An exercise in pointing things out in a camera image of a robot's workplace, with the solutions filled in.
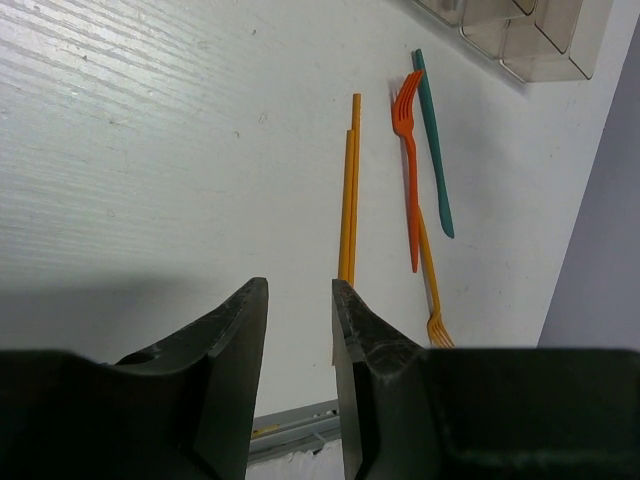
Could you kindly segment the clear four-compartment utensil organizer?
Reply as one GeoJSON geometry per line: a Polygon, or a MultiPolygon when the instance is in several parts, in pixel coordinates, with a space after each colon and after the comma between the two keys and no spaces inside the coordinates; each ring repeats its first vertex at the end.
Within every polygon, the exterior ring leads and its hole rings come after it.
{"type": "Polygon", "coordinates": [[[590,80],[613,3],[418,1],[429,15],[523,83],[590,80]]]}

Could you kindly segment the aluminium table edge rail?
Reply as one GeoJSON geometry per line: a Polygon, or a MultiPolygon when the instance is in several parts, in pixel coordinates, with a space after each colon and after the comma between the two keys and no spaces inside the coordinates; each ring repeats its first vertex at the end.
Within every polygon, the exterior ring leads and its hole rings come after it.
{"type": "Polygon", "coordinates": [[[340,438],[337,399],[256,417],[247,464],[289,453],[318,452],[325,444],[340,438]]]}

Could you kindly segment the red-orange plastic fork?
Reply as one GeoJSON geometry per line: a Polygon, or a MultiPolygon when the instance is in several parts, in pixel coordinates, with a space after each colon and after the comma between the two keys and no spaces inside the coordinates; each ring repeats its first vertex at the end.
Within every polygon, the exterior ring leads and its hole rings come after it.
{"type": "Polygon", "coordinates": [[[414,273],[417,272],[419,264],[419,189],[417,149],[413,136],[413,102],[421,78],[421,70],[413,71],[406,77],[391,110],[394,133],[404,142],[407,154],[408,233],[411,266],[414,273]]]}

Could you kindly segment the orange plastic chopstick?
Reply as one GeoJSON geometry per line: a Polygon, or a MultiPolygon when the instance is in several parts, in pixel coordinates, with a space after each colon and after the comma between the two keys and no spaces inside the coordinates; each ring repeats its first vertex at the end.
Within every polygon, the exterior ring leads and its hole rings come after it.
{"type": "Polygon", "coordinates": [[[352,133],[353,133],[353,153],[352,153],[352,199],[351,199],[351,226],[350,226],[350,252],[349,252],[349,283],[355,286],[356,270],[356,246],[357,246],[357,222],[358,222],[358,200],[359,200],[359,170],[360,170],[360,136],[361,136],[361,101],[360,93],[353,94],[352,105],[352,133]]]}
{"type": "Polygon", "coordinates": [[[341,237],[339,252],[339,279],[349,280],[350,263],[350,229],[351,229],[351,201],[353,175],[354,131],[346,132],[346,150],[343,177],[343,198],[341,214],[341,237]]]}

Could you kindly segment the yellow-orange fork near edge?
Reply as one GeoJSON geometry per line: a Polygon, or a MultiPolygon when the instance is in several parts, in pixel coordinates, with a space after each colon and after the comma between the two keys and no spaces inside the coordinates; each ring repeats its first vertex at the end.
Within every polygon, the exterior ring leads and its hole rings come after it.
{"type": "Polygon", "coordinates": [[[454,348],[455,344],[442,320],[441,302],[437,285],[434,261],[431,253],[429,238],[421,209],[418,209],[419,219],[419,248],[426,285],[429,290],[430,316],[426,323],[427,336],[430,343],[438,348],[454,348]]]}

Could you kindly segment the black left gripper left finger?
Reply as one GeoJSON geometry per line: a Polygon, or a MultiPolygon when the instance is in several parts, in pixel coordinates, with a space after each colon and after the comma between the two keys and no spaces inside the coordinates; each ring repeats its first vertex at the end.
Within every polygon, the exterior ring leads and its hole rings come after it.
{"type": "Polygon", "coordinates": [[[1,354],[5,479],[241,479],[269,287],[248,280],[216,309],[114,364],[63,350],[1,354]]]}

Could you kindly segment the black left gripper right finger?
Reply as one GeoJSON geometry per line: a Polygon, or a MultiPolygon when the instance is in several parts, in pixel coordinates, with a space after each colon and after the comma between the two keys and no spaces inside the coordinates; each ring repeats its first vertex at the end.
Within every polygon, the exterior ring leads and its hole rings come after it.
{"type": "Polygon", "coordinates": [[[424,348],[332,283],[349,479],[635,479],[639,355],[424,348]]]}

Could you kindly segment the teal plastic knife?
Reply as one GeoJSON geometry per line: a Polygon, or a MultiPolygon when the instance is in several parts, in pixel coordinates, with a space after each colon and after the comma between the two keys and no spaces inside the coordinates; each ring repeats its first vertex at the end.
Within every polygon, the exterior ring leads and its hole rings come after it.
{"type": "Polygon", "coordinates": [[[422,72],[418,86],[418,95],[434,169],[440,223],[445,235],[453,239],[455,237],[455,231],[446,188],[437,119],[426,64],[421,49],[416,49],[412,52],[412,62],[414,69],[422,72]]]}

